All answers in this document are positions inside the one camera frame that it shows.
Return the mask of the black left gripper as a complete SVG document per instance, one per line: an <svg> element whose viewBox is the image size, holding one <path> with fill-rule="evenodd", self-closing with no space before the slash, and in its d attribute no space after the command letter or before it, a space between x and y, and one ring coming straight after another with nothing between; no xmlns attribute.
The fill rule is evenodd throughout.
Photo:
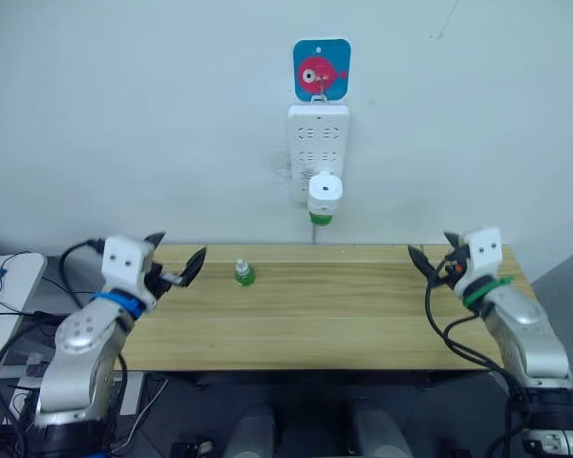
<svg viewBox="0 0 573 458"><path fill-rule="evenodd" d="M164 239L163 231L150 234L143 239L152 250L156 250ZM157 262L151 263L151 268L144 276L144 285L152 296L158 301L173 285L188 287L202 270L207 248L203 247L195 252L186 262L180 274L167 272Z"/></svg>

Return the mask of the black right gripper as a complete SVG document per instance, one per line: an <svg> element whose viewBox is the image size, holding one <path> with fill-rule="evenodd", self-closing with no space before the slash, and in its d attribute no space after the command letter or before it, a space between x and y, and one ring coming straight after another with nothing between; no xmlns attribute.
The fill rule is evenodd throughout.
<svg viewBox="0 0 573 458"><path fill-rule="evenodd" d="M457 282L466 272L467 259L469 258L469 245L457 233L444 232L446 240L452 247L446 257L435 268L425 253L413 245L408 246L408 254L414 267L423 275L426 281L434 279L434 287L447 285L454 289Z"/></svg>

